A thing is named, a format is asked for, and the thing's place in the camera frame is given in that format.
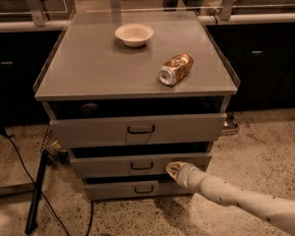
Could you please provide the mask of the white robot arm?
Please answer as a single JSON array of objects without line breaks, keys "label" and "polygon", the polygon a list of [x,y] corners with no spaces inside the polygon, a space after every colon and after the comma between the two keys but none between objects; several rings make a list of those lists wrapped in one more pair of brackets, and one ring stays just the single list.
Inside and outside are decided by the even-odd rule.
[{"label": "white robot arm", "polygon": [[170,162],[166,171],[182,188],[198,193],[218,205],[238,207],[290,236],[295,236],[295,201],[245,191],[203,172],[192,163]]}]

